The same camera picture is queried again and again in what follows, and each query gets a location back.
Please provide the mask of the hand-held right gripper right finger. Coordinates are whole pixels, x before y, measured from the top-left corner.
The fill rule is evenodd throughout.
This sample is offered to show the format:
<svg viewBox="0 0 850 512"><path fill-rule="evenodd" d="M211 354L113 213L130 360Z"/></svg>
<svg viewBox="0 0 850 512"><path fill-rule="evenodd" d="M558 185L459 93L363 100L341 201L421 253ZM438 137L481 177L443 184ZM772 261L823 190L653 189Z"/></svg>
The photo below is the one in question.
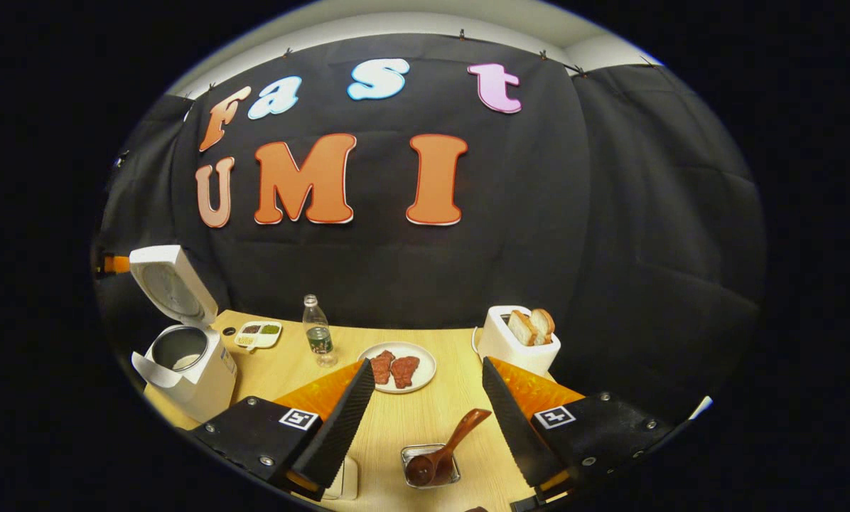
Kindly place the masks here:
<svg viewBox="0 0 850 512"><path fill-rule="evenodd" d="M582 395L494 357L483 358L481 385L535 492L513 503L516 511L601 487L655 453L674 431L671 422L613 393Z"/></svg>

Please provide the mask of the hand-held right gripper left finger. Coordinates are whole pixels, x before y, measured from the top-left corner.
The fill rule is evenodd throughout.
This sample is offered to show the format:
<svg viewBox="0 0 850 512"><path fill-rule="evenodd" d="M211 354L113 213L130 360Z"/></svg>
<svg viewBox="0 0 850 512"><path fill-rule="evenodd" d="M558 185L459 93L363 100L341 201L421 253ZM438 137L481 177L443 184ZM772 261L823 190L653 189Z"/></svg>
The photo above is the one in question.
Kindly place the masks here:
<svg viewBox="0 0 850 512"><path fill-rule="evenodd" d="M363 358L274 401L245 398L190 435L254 479L321 501L374 390L371 362Z"/></svg>

